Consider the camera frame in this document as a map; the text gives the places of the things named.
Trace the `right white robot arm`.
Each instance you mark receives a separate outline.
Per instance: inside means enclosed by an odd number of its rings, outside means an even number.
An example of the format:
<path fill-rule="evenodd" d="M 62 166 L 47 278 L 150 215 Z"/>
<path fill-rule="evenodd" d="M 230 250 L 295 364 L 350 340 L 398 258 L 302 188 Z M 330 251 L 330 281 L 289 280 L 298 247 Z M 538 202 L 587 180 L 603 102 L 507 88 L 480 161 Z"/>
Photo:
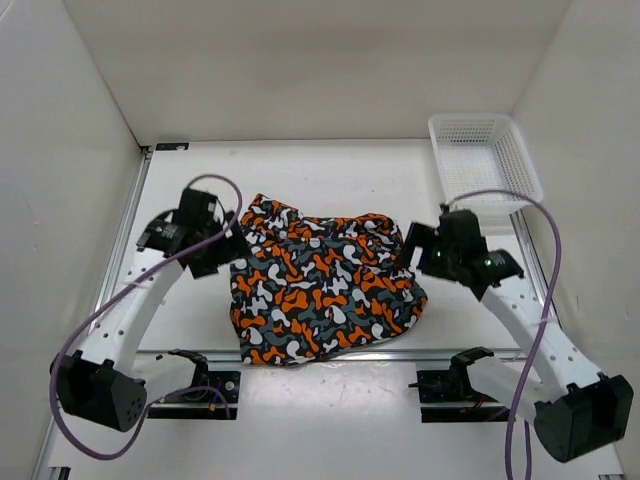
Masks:
<path fill-rule="evenodd" d="M 468 288 L 506 328 L 529 366 L 516 371 L 493 351 L 454 355 L 448 384 L 460 399 L 485 394 L 528 422 L 546 452 L 566 463 L 624 438 L 634 391 L 622 375 L 608 376 L 588 359 L 543 306 L 514 257 L 492 250 L 469 210 L 440 215 L 436 227 L 410 225 L 397 259 L 416 249 L 422 274 Z"/>

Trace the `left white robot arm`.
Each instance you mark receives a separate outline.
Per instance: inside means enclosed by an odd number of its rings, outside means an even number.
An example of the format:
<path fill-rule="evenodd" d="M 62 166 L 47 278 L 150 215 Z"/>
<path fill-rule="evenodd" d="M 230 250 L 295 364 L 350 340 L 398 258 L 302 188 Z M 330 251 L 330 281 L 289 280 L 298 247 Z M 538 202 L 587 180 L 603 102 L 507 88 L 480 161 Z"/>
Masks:
<path fill-rule="evenodd" d="M 75 416 L 127 432 L 160 399 L 206 395 L 210 377 L 203 355 L 173 349 L 138 363 L 136 354 L 183 273 L 207 277 L 248 255 L 238 216 L 238 211 L 224 210 L 216 195 L 186 187 L 177 208 L 147 224 L 120 291 L 52 362 L 50 400 L 58 417 Z"/>

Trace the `orange camouflage shorts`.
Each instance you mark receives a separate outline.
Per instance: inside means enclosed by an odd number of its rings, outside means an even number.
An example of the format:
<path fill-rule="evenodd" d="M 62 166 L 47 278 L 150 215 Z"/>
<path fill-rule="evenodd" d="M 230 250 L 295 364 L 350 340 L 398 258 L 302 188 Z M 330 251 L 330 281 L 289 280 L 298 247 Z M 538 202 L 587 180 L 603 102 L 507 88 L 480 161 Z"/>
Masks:
<path fill-rule="evenodd" d="M 396 257 L 391 218 L 312 217 L 257 195 L 240 222 L 248 257 L 230 266 L 230 320 L 240 356 L 254 366 L 294 366 L 407 333 L 428 302 Z"/>

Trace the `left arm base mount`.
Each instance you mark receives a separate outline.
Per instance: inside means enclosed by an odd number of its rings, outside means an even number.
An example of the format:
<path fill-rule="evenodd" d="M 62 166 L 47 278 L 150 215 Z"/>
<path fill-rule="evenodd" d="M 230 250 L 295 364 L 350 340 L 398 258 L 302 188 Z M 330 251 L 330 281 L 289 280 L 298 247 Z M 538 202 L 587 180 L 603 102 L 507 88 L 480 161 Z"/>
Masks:
<path fill-rule="evenodd" d="M 194 351 L 174 349 L 158 355 L 147 398 L 149 419 L 236 420 L 241 372 L 211 367 Z"/>

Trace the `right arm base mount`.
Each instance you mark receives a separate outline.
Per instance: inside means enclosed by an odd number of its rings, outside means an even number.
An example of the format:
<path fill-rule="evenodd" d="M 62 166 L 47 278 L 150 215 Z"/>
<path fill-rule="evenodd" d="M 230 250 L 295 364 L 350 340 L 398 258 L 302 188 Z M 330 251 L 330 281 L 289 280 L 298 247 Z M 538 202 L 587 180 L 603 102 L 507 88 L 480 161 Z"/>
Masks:
<path fill-rule="evenodd" d="M 501 423 L 508 409 L 485 394 L 462 393 L 445 370 L 418 370 L 408 388 L 418 393 L 423 424 Z"/>

